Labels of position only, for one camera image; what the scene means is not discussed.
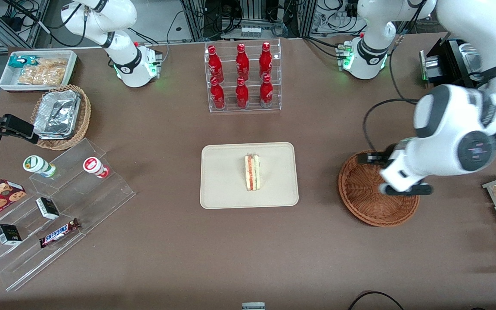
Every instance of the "snickers bar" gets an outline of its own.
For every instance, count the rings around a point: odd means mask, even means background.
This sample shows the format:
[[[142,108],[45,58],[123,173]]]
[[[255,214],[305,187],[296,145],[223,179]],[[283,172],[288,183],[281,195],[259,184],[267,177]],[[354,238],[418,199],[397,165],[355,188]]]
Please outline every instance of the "snickers bar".
[[[60,238],[62,238],[65,234],[73,231],[74,229],[80,227],[80,224],[78,223],[77,218],[74,220],[71,220],[68,222],[66,225],[62,226],[61,228],[55,230],[54,232],[50,233],[47,235],[45,238],[40,239],[40,245],[41,248],[43,249],[44,247],[47,247],[47,245],[53,241],[57,241]]]

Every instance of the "aluminum foil container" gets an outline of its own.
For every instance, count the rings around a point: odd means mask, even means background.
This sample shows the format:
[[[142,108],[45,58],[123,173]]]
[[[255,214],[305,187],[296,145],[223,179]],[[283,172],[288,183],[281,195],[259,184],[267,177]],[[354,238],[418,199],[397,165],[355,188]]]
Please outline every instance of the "aluminum foil container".
[[[73,90],[43,95],[34,121],[34,132],[44,140],[67,140],[74,136],[81,94]]]

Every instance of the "tray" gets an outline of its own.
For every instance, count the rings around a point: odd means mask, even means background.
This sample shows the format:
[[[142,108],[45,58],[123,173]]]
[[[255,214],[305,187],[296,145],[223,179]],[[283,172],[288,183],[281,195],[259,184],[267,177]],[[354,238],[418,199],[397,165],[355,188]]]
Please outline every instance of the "tray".
[[[244,156],[257,153],[261,189],[246,190]],[[294,206],[298,178],[291,143],[208,145],[201,154],[200,204],[206,209]]]

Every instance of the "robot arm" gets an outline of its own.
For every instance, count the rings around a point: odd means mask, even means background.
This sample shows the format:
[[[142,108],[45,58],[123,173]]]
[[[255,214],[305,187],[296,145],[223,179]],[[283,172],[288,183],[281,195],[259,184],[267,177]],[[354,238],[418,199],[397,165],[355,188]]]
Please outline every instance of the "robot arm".
[[[123,30],[136,23],[130,0],[77,0],[63,6],[61,18],[70,32],[84,35],[106,50],[124,84],[140,87],[157,78],[161,55],[136,46]]]
[[[476,47],[490,76],[479,90],[434,88],[416,106],[416,137],[373,154],[379,161],[366,157],[384,166],[384,194],[430,194],[431,186],[421,184],[425,177],[479,171],[496,155],[496,0],[437,0],[437,17]]]

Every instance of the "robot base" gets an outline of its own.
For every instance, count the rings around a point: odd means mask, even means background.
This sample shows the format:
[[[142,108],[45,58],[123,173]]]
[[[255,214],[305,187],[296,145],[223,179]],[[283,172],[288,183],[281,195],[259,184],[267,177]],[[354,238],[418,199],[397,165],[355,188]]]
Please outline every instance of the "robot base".
[[[338,59],[338,68],[340,71],[347,71],[359,79],[372,79],[384,68],[388,56],[384,56],[382,63],[369,65],[357,50],[359,41],[361,41],[361,38],[356,37],[336,48],[338,57],[346,57],[345,59]]]
[[[138,49],[141,51],[141,61],[133,69],[133,72],[125,74],[118,71],[116,66],[114,66],[118,78],[129,87],[141,87],[153,79],[160,78],[162,54],[156,54],[155,51],[145,46],[139,46]]]

